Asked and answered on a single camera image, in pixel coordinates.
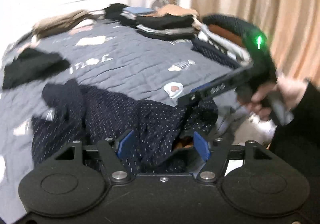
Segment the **person's right forearm black sleeve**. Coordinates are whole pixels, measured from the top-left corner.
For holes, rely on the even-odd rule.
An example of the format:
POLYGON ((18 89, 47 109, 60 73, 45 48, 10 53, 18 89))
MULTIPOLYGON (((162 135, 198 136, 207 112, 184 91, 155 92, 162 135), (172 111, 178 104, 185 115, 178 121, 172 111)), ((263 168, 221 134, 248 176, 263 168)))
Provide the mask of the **person's right forearm black sleeve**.
POLYGON ((276 128, 270 151, 305 176, 319 176, 319 90, 307 85, 293 120, 276 128))

